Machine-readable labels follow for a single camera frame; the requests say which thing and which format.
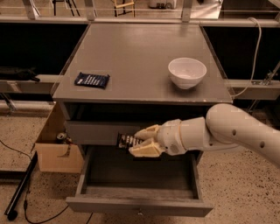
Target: closed drawer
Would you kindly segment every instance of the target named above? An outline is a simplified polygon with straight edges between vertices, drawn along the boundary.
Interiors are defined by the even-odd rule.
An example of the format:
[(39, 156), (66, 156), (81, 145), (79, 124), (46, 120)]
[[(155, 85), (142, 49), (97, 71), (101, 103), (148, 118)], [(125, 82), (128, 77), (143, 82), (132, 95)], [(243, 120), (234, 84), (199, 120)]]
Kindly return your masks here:
[(193, 154), (134, 158), (114, 146), (90, 146), (75, 197), (76, 212), (204, 217)]
[(118, 133), (134, 134), (151, 124), (140, 122), (73, 122), (66, 131), (76, 144), (116, 145)]

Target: bowl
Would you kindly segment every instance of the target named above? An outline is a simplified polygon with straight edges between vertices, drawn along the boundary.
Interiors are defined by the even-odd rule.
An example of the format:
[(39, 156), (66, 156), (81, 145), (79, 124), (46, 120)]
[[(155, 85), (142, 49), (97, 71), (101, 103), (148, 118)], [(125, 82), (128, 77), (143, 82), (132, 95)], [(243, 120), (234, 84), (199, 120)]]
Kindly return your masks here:
[(195, 87), (207, 73), (207, 68), (202, 62), (190, 58), (174, 59), (169, 63), (168, 69), (172, 82), (183, 89)]

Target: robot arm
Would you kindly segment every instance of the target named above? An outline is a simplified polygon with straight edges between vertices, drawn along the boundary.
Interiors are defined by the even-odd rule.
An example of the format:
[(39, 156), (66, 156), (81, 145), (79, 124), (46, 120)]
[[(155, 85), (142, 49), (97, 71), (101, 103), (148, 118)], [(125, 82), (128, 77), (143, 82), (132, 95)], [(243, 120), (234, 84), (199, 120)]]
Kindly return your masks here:
[(211, 107), (206, 118), (154, 125), (138, 131), (135, 137), (145, 140), (129, 148), (135, 157), (159, 157), (163, 152), (178, 155), (191, 150), (226, 150), (241, 145), (280, 167), (280, 131), (230, 104)]

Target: desk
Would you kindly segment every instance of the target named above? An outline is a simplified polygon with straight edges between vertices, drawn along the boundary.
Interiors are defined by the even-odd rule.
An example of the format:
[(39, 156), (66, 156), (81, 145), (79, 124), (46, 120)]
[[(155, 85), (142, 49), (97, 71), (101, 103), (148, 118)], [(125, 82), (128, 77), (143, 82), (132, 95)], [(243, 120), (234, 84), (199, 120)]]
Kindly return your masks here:
[[(179, 57), (206, 65), (197, 87), (171, 83), (167, 66)], [(109, 74), (110, 81), (105, 90), (77, 87), (79, 72)], [(202, 200), (197, 155), (135, 161), (115, 147), (118, 132), (232, 102), (198, 25), (91, 24), (53, 98), (86, 159), (76, 195), (66, 199), (74, 211), (199, 217), (211, 211)]]

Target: brown box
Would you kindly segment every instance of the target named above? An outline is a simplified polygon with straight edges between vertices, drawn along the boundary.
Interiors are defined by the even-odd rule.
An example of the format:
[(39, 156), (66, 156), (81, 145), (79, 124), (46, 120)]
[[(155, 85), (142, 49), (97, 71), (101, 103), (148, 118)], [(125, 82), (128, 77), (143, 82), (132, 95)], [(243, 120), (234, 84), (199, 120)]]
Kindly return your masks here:
[(56, 104), (35, 143), (42, 172), (81, 172), (84, 160), (78, 146), (56, 140), (60, 132), (65, 132), (64, 121), (60, 105)]

